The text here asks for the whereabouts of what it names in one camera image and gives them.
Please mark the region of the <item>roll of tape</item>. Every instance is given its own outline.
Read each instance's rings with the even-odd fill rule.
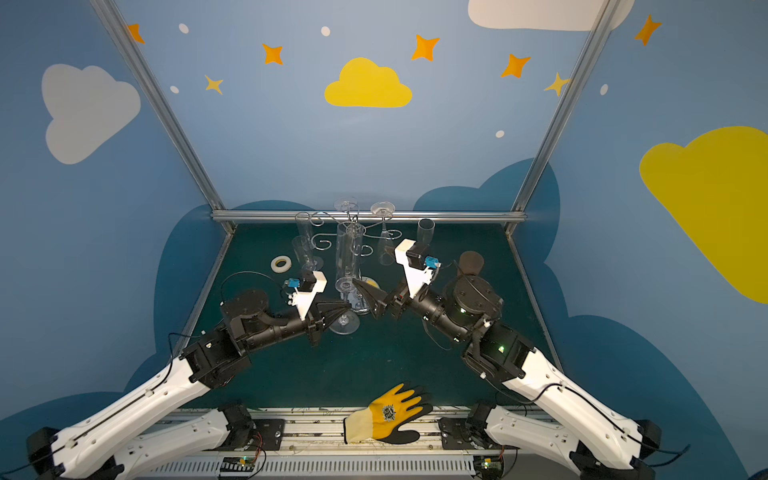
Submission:
[[[270,266],[272,267],[272,271],[274,273],[285,273],[290,270],[290,257],[287,255],[274,257]]]

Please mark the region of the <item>white vent grille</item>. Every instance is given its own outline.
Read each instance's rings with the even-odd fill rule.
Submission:
[[[262,475],[280,476],[344,476],[344,475],[473,475],[472,457],[463,455],[444,456],[414,455],[379,457],[315,457],[269,458]]]
[[[184,457],[175,462],[166,463],[154,470],[144,473],[141,477],[204,477],[216,478],[221,468],[221,460],[217,456]]]
[[[261,467],[261,458],[257,468]],[[220,472],[215,456],[186,457],[144,473],[142,478],[243,478],[253,471]],[[343,477],[378,475],[474,475],[471,455],[268,456],[263,477]]]

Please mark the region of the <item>yellow cloud painting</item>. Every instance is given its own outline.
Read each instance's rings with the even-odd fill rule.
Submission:
[[[724,127],[687,147],[659,144],[640,174],[733,288],[768,303],[768,134]]]
[[[379,67],[368,58],[347,62],[339,81],[326,87],[326,101],[337,107],[403,107],[412,96],[394,70]]]

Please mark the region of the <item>green table surface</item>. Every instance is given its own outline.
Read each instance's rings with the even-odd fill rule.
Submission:
[[[370,233],[378,235],[380,228],[372,227]],[[415,239],[415,224],[390,224],[389,228],[401,230],[404,238]],[[316,229],[320,231],[335,232],[335,224],[327,223]],[[271,275],[280,283],[296,277],[295,265],[288,272],[278,274],[270,269],[270,262],[278,255],[295,259],[290,241],[297,234],[293,223],[240,225],[197,321],[195,335],[201,330],[212,330],[220,322],[220,284],[230,274],[255,270]],[[378,240],[366,238],[365,241],[376,248]],[[443,286],[456,275],[455,268],[447,266],[452,260],[458,262],[466,250],[479,252],[485,258],[481,276],[504,299],[503,321],[527,336],[551,360],[544,332],[500,225],[438,224],[430,253],[444,268],[432,287],[442,292]],[[324,295],[335,298],[339,295],[333,287],[335,244],[330,250],[317,254],[325,261],[322,271],[328,278]],[[372,277],[386,291],[395,288],[403,278],[400,265],[380,265],[375,254],[365,258],[360,269],[363,276]],[[288,308],[276,286],[261,276],[235,276],[227,281],[223,294],[231,298],[248,288],[267,291],[272,311]],[[447,352],[441,350],[425,334],[420,318],[413,312],[404,313],[400,320],[395,320],[389,312],[379,320],[365,315],[360,317],[360,323],[358,330],[347,336],[325,331],[315,348],[310,347],[304,336],[255,352],[251,355],[250,369],[186,406],[214,408],[232,401],[241,401],[249,408],[366,406],[405,381],[423,385],[432,394],[434,405],[470,406],[479,399],[494,399],[496,391],[462,362],[464,345],[454,345]],[[431,329],[431,333],[443,346],[451,345],[440,332]],[[498,395],[499,402],[505,400]]]

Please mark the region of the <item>white robot arm segment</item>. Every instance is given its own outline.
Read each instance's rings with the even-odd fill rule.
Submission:
[[[416,244],[413,240],[404,239],[400,242],[400,245],[395,248],[395,261],[402,265],[402,268],[406,272],[406,281],[408,282],[408,291],[411,298],[421,290],[424,285],[429,285],[432,282],[432,275],[435,272],[435,268],[439,266],[439,263],[430,266],[428,263],[419,264],[419,257],[409,255],[409,251],[415,250],[413,246]]]
[[[580,473],[570,458],[578,437],[564,426],[530,419],[497,406],[488,414],[485,432],[499,445],[514,445]]]
[[[288,281],[288,286],[294,288],[294,292],[289,295],[288,305],[295,306],[299,310],[299,317],[304,321],[315,295],[325,291],[328,280],[323,272],[302,272],[302,278]]]
[[[513,378],[504,382],[504,386],[536,400],[536,405],[542,407],[552,418],[560,422],[566,429],[573,432],[587,448],[604,465],[619,470],[632,469],[632,458],[640,458],[641,445],[627,436],[637,440],[643,438],[640,426],[632,419],[618,415],[603,405],[564,373],[558,371],[541,353],[534,350],[528,353],[522,365],[525,372],[523,378]],[[600,413],[577,394],[559,386],[547,388],[547,385],[559,383],[567,386],[589,400],[606,416],[612,418],[623,431],[617,430]]]
[[[181,423],[130,440],[114,454],[125,470],[115,480],[132,480],[175,458],[219,447],[230,434],[229,421],[220,410],[211,410],[198,419]]]
[[[170,375],[162,383],[168,369]],[[133,437],[173,409],[210,390],[202,382],[190,382],[191,375],[187,360],[174,358],[157,375],[112,405],[61,430],[51,444],[54,465],[63,465],[65,469],[61,477],[88,477]]]

